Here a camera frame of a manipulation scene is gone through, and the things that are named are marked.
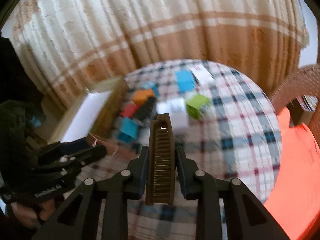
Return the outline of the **person left hand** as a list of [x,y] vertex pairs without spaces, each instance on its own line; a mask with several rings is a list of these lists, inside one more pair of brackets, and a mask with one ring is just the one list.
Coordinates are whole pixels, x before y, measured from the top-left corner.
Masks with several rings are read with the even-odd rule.
[[17,220],[28,228],[36,228],[39,218],[47,221],[55,211],[55,202],[53,199],[40,203],[39,213],[31,207],[25,207],[18,202],[11,203],[10,206]]

